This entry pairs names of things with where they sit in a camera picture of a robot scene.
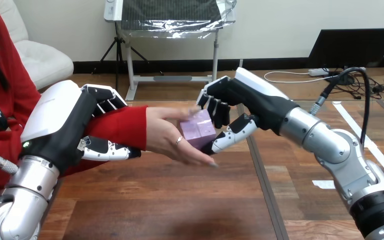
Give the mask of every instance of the robotic arm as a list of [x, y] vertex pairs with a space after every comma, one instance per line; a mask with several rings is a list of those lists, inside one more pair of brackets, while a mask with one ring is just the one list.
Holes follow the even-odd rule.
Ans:
[[140, 157], [139, 149], [105, 139], [83, 137], [92, 117], [127, 106], [107, 86], [59, 82], [46, 90], [21, 135], [18, 165], [0, 157], [11, 174], [0, 192], [0, 240], [37, 240], [40, 220], [58, 177], [81, 159], [116, 161]]
[[314, 153], [333, 176], [339, 196], [366, 240], [384, 239], [384, 173], [364, 159], [356, 136], [342, 129], [330, 129], [276, 87], [243, 68], [238, 68], [234, 78], [225, 76], [207, 84], [196, 103], [202, 108], [208, 103], [216, 127], [225, 122], [226, 105], [242, 103], [251, 113], [224, 124], [226, 131], [204, 146], [204, 153], [219, 153], [257, 128], [272, 130]]

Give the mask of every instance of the black screen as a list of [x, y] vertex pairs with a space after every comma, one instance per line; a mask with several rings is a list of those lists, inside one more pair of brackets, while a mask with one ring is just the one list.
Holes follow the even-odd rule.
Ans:
[[321, 30], [308, 68], [374, 67], [384, 57], [384, 28]]

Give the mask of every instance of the power strip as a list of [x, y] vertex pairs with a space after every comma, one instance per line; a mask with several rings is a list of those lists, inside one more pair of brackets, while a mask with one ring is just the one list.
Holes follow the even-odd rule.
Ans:
[[324, 76], [324, 75], [328, 75], [329, 72], [323, 70], [322, 68], [316, 68], [316, 69], [309, 69], [308, 70], [308, 74], [312, 77], [316, 77], [316, 76]]

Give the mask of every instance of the white cable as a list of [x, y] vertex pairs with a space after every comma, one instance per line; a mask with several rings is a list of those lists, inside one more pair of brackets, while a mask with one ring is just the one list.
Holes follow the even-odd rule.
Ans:
[[324, 79], [330, 79], [333, 78], [334, 76], [327, 76], [323, 78], [318, 78], [318, 79], [313, 79], [313, 80], [308, 80], [308, 81], [272, 81], [266, 78], [267, 75], [269, 74], [295, 74], [295, 75], [309, 75], [308, 72], [305, 73], [297, 73], [297, 72], [290, 72], [290, 71], [271, 71], [268, 72], [264, 75], [264, 79], [268, 82], [271, 83], [278, 83], [278, 84], [303, 84], [303, 83], [311, 83], [311, 82], [316, 82]]

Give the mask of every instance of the purple cube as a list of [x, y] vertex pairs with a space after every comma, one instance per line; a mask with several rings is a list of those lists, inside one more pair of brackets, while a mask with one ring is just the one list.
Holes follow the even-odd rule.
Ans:
[[184, 139], [199, 150], [216, 138], [216, 130], [206, 109], [198, 111], [187, 121], [181, 121], [180, 128]]

